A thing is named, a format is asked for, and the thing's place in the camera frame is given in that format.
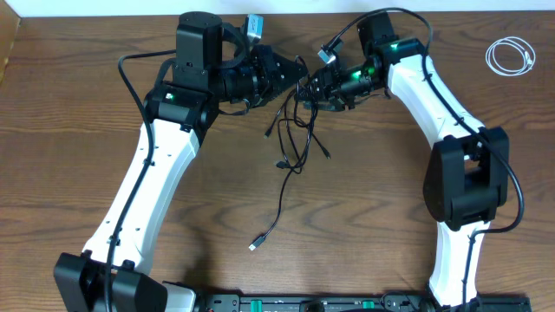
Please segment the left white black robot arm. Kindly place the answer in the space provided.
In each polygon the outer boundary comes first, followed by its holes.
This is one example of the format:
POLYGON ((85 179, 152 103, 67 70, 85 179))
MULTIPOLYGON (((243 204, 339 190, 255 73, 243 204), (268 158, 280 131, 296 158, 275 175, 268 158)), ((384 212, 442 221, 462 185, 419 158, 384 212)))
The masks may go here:
POLYGON ((130 167, 108 213, 78 255, 59 256, 54 278, 69 311, 197 311, 198 293, 151 275, 160 228, 176 188, 223 102, 262 107, 304 76, 260 42, 261 16, 241 26, 190 11, 173 49, 160 52, 153 87, 136 100, 142 124, 130 167))

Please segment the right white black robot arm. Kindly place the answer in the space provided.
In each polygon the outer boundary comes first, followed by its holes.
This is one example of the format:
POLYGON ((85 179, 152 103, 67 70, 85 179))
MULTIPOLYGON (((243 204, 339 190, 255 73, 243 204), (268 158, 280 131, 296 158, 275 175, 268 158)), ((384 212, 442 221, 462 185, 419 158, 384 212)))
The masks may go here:
POLYGON ((341 112, 354 108, 357 97, 383 89, 411 113, 431 148, 422 192, 438 236, 428 291, 439 309, 480 310, 475 286, 480 249, 506 203, 509 139, 501 127, 486 127, 460 104, 434 68, 431 43, 399 37, 390 11, 374 10, 351 22, 363 64, 341 65, 341 35, 324 44, 319 51, 324 65, 300 97, 321 110, 341 112))

